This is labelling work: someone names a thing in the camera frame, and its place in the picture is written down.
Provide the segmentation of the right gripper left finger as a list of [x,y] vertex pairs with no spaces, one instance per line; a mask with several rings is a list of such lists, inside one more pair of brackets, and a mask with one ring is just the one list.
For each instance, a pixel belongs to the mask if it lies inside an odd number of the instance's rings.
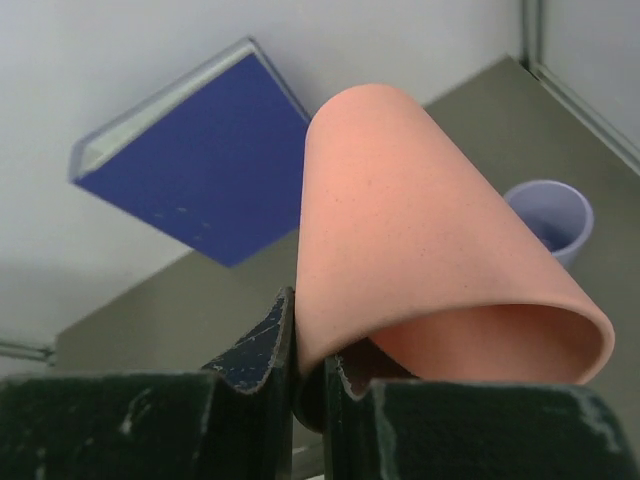
[[287,479],[294,294],[196,371],[12,376],[5,479]]

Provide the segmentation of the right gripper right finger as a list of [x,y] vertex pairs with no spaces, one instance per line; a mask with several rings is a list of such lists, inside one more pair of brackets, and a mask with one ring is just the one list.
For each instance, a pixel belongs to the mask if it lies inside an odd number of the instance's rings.
[[325,363],[330,479],[635,479],[611,409],[571,385],[381,379]]

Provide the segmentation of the pink plastic cup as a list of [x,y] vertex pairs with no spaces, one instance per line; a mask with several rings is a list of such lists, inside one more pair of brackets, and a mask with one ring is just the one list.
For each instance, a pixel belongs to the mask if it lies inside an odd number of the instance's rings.
[[611,320],[423,107],[386,84],[327,100],[306,134],[295,407],[324,422],[324,361],[388,380],[582,385]]

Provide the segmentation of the lavender plastic cup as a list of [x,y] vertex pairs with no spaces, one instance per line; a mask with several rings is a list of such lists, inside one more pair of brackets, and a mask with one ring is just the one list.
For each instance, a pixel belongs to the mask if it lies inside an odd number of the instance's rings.
[[591,203],[568,184],[532,180],[514,186],[503,198],[565,268],[575,261],[593,232]]

